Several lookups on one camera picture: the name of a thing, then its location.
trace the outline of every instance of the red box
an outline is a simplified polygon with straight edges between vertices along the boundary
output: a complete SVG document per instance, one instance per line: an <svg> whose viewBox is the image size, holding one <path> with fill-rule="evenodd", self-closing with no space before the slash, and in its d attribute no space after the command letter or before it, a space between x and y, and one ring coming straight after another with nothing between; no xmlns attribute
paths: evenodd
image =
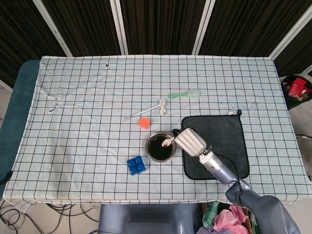
<svg viewBox="0 0 312 234"><path fill-rule="evenodd" d="M300 78L297 78L291 85L288 95L294 98L301 96L302 90L305 89L306 81Z"/></svg>

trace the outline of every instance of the green comb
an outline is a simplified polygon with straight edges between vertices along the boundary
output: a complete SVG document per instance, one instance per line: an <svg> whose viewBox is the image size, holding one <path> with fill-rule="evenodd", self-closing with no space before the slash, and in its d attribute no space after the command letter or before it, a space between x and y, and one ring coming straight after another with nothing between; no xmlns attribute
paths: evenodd
<svg viewBox="0 0 312 234"><path fill-rule="evenodd" d="M200 91L199 90L189 90L187 92L181 93L181 94L168 94L168 98L178 98L178 97L199 97Z"/></svg>

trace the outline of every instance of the table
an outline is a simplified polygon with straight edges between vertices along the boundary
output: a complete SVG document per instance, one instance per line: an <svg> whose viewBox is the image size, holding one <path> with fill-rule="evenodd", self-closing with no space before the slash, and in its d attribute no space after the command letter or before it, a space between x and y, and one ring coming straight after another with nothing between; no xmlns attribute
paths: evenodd
<svg viewBox="0 0 312 234"><path fill-rule="evenodd" d="M164 117L151 111L149 130L139 129L138 118L121 120L189 89L200 89L201 97L168 101ZM271 58L43 57L3 197L23 211L34 202L226 200L228 185L185 176L180 149L159 164L146 156L144 143L153 132L180 128L186 116L238 109L252 189L291 203L308 197L310 182ZM137 155L147 171L131 176L126 161Z"/></svg>

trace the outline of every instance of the blue lego brick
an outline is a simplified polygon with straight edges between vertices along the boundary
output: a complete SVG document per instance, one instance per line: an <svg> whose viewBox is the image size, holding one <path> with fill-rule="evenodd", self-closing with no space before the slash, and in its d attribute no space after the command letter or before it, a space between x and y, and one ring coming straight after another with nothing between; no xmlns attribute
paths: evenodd
<svg viewBox="0 0 312 234"><path fill-rule="evenodd" d="M127 161L127 163L128 163L130 173L133 176L135 174L139 174L139 173L144 172L146 170L141 156L137 156L135 158L129 159Z"/></svg>

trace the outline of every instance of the dark gray cloth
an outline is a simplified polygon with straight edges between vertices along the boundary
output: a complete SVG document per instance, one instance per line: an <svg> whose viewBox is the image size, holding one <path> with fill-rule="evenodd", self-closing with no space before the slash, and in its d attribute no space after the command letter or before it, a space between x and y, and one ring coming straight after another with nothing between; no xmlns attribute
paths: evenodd
<svg viewBox="0 0 312 234"><path fill-rule="evenodd" d="M212 151L236 175L230 158L236 165L240 178L249 174L249 162L243 129L238 115L225 116L190 116L182 121L182 127L192 127L207 143ZM215 179L215 177L199 162L198 157L191 157L183 151L184 172L190 179Z"/></svg>

